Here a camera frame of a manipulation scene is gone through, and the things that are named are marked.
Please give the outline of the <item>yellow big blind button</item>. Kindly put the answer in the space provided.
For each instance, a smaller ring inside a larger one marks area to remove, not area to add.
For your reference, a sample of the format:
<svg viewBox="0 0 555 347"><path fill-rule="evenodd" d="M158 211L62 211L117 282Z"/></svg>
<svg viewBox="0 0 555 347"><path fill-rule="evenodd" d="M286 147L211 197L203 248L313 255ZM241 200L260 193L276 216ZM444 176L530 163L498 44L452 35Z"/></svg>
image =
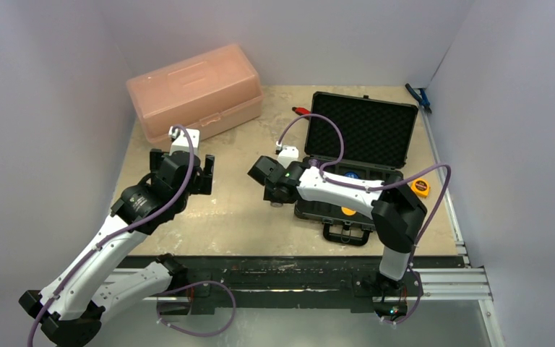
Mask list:
<svg viewBox="0 0 555 347"><path fill-rule="evenodd" d="M357 213L355 210L351 210L351 209L346 208L346 207L341 207L341 210L342 210L342 213L344 215L348 215L348 216L352 216L352 215L355 215Z"/></svg>

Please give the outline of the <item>blue small blind button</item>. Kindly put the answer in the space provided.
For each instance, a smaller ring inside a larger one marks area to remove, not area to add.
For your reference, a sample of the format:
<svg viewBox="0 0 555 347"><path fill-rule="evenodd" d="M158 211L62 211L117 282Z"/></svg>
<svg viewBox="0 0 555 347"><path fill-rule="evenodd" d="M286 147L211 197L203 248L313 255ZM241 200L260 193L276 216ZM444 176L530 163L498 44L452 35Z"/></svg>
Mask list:
<svg viewBox="0 0 555 347"><path fill-rule="evenodd" d="M352 179L359 179L359 175L355 172L347 172L344 174L344 176L348 177L348 178L352 178Z"/></svg>

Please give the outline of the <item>black foam-lined carry case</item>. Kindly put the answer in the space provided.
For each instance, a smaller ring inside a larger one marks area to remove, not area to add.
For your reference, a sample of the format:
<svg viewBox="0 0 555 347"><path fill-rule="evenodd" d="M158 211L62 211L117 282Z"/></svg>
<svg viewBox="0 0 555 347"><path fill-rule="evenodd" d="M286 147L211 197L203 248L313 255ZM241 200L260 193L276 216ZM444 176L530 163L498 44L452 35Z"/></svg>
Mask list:
<svg viewBox="0 0 555 347"><path fill-rule="evenodd" d="M411 104L316 92L312 98L313 117L304 146L305 158L321 164L342 159L326 168L327 173L344 176L355 172L360 180L392 183L403 177L418 107ZM322 224L323 237L332 242L360 247L374 232L373 221L359 213L348 216L341 207L299 200L296 217Z"/></svg>

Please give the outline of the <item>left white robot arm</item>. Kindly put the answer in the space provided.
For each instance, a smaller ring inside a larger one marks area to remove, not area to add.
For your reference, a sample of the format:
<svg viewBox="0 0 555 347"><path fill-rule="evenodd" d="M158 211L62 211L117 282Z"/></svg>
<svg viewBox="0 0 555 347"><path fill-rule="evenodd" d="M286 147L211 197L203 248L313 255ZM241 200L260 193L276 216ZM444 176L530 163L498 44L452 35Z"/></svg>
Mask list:
<svg viewBox="0 0 555 347"><path fill-rule="evenodd" d="M149 173L121 193L73 263L43 289L19 298L33 328L57 346L85 346L102 325L143 298L182 293L188 270L169 253L121 280L106 280L158 226L184 211L190 195L211 193L214 164L212 155L200 160L187 151L151 150Z"/></svg>

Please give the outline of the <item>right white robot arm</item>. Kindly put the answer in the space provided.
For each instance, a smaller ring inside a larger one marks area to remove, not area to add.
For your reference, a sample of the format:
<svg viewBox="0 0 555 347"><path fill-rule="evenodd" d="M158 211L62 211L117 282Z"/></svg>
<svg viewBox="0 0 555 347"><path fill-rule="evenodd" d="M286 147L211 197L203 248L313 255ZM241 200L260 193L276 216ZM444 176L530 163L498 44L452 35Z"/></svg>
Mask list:
<svg viewBox="0 0 555 347"><path fill-rule="evenodd" d="M394 294L405 285L405 273L427 208L403 181L390 184L324 173L316 166L293 161L283 166L262 155L248 175L264 187L264 200L293 204L299 200L346 207L371 219L384 246L377 285Z"/></svg>

